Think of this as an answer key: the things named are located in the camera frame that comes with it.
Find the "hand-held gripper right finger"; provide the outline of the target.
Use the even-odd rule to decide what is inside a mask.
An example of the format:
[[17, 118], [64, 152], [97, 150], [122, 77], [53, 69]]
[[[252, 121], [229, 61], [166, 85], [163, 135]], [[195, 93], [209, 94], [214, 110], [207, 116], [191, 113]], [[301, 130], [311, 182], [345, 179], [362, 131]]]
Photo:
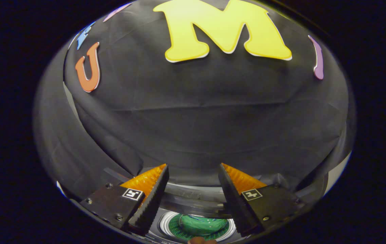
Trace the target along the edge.
[[278, 184], [264, 184], [221, 163], [219, 181], [226, 206], [241, 236], [268, 234], [305, 210], [305, 202]]

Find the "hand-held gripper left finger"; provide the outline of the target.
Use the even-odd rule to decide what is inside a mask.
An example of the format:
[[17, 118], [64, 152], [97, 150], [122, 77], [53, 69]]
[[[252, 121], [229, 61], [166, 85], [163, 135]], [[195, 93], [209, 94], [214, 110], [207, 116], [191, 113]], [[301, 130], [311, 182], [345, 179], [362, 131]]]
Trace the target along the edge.
[[144, 236], [158, 212], [169, 180], [166, 164], [124, 183], [107, 183], [80, 202], [80, 206], [116, 229]]

